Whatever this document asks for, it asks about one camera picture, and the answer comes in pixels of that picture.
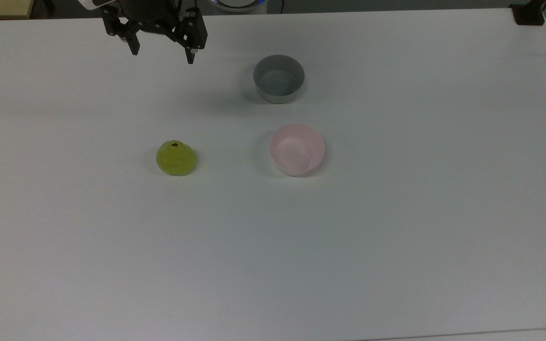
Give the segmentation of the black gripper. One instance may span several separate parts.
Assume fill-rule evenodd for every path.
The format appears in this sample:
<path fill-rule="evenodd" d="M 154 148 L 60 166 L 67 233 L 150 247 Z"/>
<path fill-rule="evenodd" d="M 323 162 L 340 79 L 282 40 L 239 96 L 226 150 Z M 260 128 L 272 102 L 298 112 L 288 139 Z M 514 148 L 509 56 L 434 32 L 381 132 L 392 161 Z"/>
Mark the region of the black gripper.
<path fill-rule="evenodd" d="M 181 15 L 173 0 L 120 0 L 120 7 L 104 5 L 100 15 L 106 32 L 127 43 L 132 55 L 137 55 L 139 30 L 166 35 L 172 32 L 173 41 L 184 48 L 188 64 L 193 64 L 208 38 L 203 15 L 198 7 L 191 7 Z M 127 21 L 121 22 L 123 14 Z"/>

